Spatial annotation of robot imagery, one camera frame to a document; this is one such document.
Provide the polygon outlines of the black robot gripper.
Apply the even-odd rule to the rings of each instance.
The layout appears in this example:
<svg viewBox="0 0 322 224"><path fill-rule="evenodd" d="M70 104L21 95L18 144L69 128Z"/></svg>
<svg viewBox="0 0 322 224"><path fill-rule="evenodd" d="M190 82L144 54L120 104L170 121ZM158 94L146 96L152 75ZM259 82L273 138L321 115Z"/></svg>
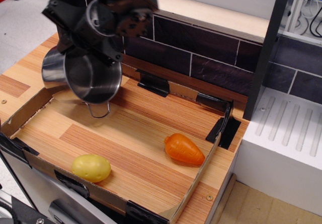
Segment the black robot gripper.
<svg viewBox="0 0 322 224"><path fill-rule="evenodd" d="M113 37L121 16L98 0L91 0L85 7L76 7L60 0L50 0L42 12L57 25L60 53L85 55L97 53L109 62L121 62L121 50Z"/></svg>

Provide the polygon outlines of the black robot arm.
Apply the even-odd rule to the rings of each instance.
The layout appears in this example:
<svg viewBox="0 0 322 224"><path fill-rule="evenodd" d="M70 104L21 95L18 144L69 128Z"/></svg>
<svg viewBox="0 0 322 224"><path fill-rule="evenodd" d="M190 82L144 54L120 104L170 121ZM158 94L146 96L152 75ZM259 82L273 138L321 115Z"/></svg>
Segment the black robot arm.
<svg viewBox="0 0 322 224"><path fill-rule="evenodd" d="M42 13L57 26L59 53L121 62L124 48L114 38L146 35L157 10L157 0L50 0Z"/></svg>

